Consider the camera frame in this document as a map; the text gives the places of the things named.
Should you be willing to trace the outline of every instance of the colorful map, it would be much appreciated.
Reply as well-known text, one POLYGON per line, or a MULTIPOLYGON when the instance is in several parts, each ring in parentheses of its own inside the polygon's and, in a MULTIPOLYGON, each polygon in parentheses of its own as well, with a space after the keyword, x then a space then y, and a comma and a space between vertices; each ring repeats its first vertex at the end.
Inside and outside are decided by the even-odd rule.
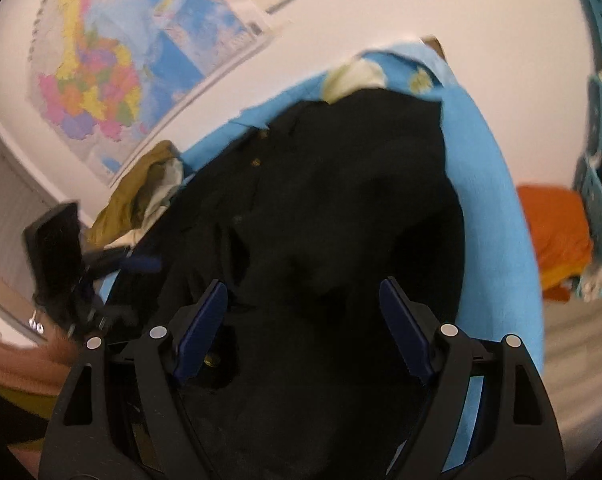
POLYGON ((206 83, 259 45, 265 24, 249 8, 246 19, 226 0, 43 0, 31 100, 111 182, 206 83))

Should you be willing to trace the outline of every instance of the ironing board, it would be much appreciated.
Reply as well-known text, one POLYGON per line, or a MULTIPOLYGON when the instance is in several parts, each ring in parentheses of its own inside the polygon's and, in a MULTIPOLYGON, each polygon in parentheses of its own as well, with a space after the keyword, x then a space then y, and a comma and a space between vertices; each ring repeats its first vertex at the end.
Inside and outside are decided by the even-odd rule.
MULTIPOLYGON (((361 57, 381 67, 387 88, 394 91, 412 93, 410 81, 420 68, 430 75, 433 88, 419 97, 443 102, 446 171, 465 221, 465 276, 456 323, 475 338, 499 341, 508 333, 519 335, 542 373, 542 294, 534 251, 510 173, 481 112, 447 63, 425 44, 398 44, 361 57)), ((186 174, 196 174, 246 129, 266 128, 297 101, 321 100, 326 74, 248 108, 201 139, 181 155, 186 174)), ((102 297, 113 282, 111 277, 104 283, 102 297)), ((480 394, 481 379, 473 379, 446 469, 465 459, 480 394)))

